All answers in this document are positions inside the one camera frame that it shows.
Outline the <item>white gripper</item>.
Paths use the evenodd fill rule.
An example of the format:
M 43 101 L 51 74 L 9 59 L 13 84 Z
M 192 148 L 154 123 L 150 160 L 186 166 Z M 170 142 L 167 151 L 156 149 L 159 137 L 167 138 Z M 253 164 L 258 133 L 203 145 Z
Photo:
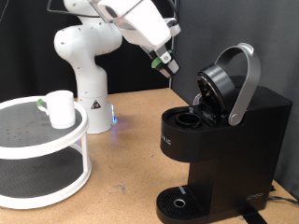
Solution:
M 170 31 L 156 6 L 136 6 L 119 19 L 123 37 L 131 44 L 151 48 L 149 56 L 153 64 L 169 63 L 170 52 L 164 44 L 170 39 Z M 175 60 L 170 63 L 173 74 L 179 70 Z

